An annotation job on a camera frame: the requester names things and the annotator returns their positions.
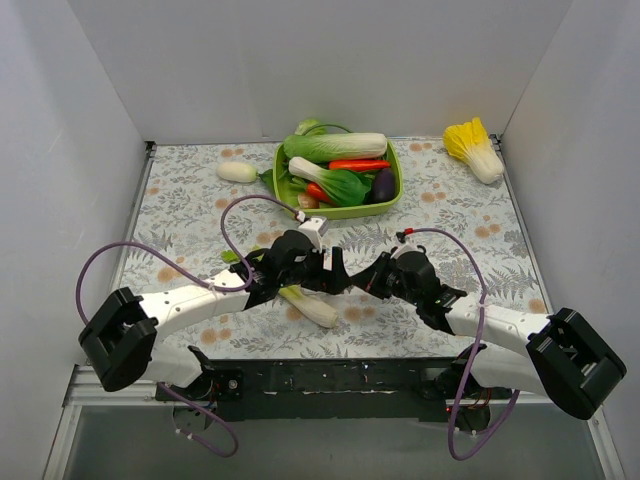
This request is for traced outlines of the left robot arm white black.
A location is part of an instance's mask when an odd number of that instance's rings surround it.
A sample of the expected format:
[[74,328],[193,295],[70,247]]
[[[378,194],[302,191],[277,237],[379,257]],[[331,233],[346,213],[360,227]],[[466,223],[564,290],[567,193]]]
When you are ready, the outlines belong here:
[[291,285],[338,295],[351,284],[341,248],[318,247],[298,230],[286,231],[271,247],[246,259],[211,279],[173,290],[142,295],[128,287],[113,291],[79,335],[103,389],[115,392],[149,380],[169,382],[188,398],[203,399],[213,386],[205,357],[165,344],[166,337],[267,303]]

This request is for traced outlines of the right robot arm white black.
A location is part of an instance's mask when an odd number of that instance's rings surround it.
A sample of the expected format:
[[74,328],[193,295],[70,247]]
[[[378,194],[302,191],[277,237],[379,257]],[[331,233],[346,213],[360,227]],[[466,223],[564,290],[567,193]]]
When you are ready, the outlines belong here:
[[532,314],[495,305],[442,283],[426,254],[405,245],[352,276],[354,286],[413,305],[431,329],[481,338],[473,362],[452,373],[454,389],[475,397],[503,387],[548,397],[565,413],[590,419],[627,373],[620,357],[577,311]]

